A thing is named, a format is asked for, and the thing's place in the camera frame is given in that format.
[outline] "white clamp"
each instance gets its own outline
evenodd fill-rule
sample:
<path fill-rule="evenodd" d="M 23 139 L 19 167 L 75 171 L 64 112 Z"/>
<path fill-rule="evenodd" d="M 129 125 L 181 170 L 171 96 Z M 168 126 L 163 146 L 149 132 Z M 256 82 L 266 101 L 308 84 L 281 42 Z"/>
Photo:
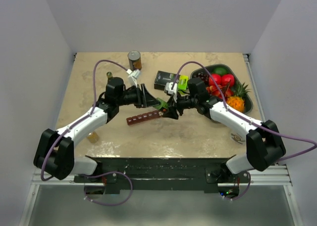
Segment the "white clamp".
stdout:
<path fill-rule="evenodd" d="M 136 69 L 134 71 L 131 71 L 130 69 L 127 70 L 127 73 L 128 73 L 128 80 L 131 84 L 131 86 L 138 86 L 138 83 L 137 83 L 137 79 L 138 77 L 141 75 L 141 72 L 140 70 Z"/>
<path fill-rule="evenodd" d="M 174 101 L 177 102 L 177 84 L 175 83 L 174 87 L 173 82 L 167 82 L 164 88 L 164 92 L 170 96 L 173 96 Z"/>

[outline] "black box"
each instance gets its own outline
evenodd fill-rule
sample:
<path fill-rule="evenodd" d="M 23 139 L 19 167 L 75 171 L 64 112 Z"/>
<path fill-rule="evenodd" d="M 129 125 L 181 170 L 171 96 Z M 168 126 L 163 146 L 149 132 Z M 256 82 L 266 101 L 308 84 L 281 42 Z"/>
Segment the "black box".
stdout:
<path fill-rule="evenodd" d="M 154 89 L 163 91 L 166 83 L 167 82 L 174 82 L 175 77 L 176 77 L 176 74 L 174 74 L 174 73 L 169 73 L 169 72 L 165 72 L 165 71 L 158 71 L 157 76 L 156 76 L 155 81 L 154 81 Z M 177 80 L 176 80 L 177 88 L 179 90 L 186 90 L 187 89 L 187 81 L 188 81 L 188 76 L 179 75 Z"/>

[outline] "black metal base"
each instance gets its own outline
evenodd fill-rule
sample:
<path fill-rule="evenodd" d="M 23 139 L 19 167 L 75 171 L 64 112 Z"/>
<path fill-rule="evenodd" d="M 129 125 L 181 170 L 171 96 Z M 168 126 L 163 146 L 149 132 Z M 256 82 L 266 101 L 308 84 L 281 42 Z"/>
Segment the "black metal base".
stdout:
<path fill-rule="evenodd" d="M 213 158 L 93 158 L 98 162 L 94 175 L 109 171 L 125 173 L 132 181 L 134 190 L 198 190 L 205 193 L 218 193 L 217 183 L 224 183 L 213 171 L 227 159 Z M 227 182 L 247 182 L 245 172 L 231 176 Z M 75 177 L 76 183 L 102 183 L 101 178 Z M 106 176 L 105 194 L 118 194 L 129 190 L 130 185 L 121 175 Z"/>

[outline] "green fruit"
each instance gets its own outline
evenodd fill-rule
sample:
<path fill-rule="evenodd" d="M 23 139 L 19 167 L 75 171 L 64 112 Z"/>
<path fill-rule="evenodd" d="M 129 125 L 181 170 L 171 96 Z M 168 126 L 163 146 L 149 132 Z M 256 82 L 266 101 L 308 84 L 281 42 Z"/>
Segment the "green fruit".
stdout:
<path fill-rule="evenodd" d="M 224 68 L 224 67 L 216 67 L 213 71 L 212 71 L 213 74 L 218 74 L 220 76 L 223 76 L 225 74 L 228 74 L 228 71 Z"/>

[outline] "glass panel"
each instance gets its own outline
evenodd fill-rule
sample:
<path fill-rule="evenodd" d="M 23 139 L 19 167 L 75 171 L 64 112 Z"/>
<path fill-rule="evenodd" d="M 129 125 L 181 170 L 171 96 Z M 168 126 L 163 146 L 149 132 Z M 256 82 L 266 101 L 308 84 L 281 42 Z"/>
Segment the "glass panel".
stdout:
<path fill-rule="evenodd" d="M 119 202 L 128 195 L 103 196 Z M 123 205 L 100 206 L 83 200 L 83 186 L 42 185 L 31 226 L 293 226 L 282 186 L 253 186 L 230 202 L 198 191 L 134 191 Z"/>

